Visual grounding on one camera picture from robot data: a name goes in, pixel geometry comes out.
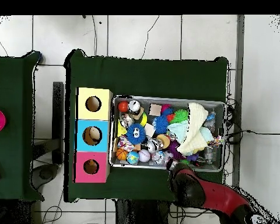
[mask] yellow box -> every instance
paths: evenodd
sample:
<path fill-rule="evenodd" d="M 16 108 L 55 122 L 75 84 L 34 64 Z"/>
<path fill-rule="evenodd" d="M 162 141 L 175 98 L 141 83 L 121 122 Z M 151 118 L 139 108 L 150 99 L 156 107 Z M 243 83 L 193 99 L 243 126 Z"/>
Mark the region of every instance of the yellow box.
<path fill-rule="evenodd" d="M 110 120 L 112 92 L 108 89 L 76 88 L 80 120 Z"/>

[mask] white crochet fabric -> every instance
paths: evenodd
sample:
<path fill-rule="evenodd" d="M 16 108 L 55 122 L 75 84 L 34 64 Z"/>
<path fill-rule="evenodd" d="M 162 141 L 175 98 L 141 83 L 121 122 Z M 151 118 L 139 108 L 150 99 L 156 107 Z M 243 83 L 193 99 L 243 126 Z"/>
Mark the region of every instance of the white crochet fabric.
<path fill-rule="evenodd" d="M 184 142 L 177 148 L 182 154 L 192 152 L 194 149 L 207 147 L 208 144 L 200 133 L 200 127 L 207 119 L 208 112 L 198 103 L 188 104 L 188 129 Z"/>

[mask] blue box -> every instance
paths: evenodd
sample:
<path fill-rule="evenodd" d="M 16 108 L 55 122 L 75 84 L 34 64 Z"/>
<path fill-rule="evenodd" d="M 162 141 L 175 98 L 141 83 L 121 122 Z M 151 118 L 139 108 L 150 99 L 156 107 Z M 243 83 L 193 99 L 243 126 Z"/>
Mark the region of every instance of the blue box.
<path fill-rule="evenodd" d="M 101 141 L 97 145 L 88 145 L 83 140 L 83 132 L 87 127 L 101 130 Z M 109 122 L 98 120 L 78 120 L 77 151 L 108 152 Z"/>

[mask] circular hole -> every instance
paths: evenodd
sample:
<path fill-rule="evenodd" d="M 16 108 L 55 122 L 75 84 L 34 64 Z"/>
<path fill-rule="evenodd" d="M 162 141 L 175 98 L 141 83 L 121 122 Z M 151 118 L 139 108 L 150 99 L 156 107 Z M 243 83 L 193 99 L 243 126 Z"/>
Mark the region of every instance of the circular hole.
<path fill-rule="evenodd" d="M 99 171 L 99 164 L 96 160 L 90 159 L 84 162 L 83 168 L 88 174 L 96 174 Z"/>
<path fill-rule="evenodd" d="M 92 111 L 95 113 L 96 111 L 100 110 L 100 108 L 102 106 L 102 102 L 100 101 L 100 99 L 98 97 L 91 96 L 86 100 L 85 106 L 88 111 Z"/>
<path fill-rule="evenodd" d="M 95 127 L 87 127 L 83 132 L 83 140 L 88 145 L 98 145 L 102 140 L 102 131 Z"/>

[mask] orange ball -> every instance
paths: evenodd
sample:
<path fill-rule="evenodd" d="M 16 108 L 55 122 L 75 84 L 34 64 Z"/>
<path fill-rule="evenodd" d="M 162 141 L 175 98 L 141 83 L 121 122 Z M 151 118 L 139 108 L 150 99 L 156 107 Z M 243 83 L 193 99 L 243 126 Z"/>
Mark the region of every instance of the orange ball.
<path fill-rule="evenodd" d="M 118 110 L 122 113 L 126 113 L 128 111 L 128 102 L 122 101 L 118 104 Z"/>
<path fill-rule="evenodd" d="M 124 149 L 117 149 L 116 151 L 116 157 L 118 160 L 126 160 L 127 159 L 127 155 L 128 155 L 128 152 Z"/>

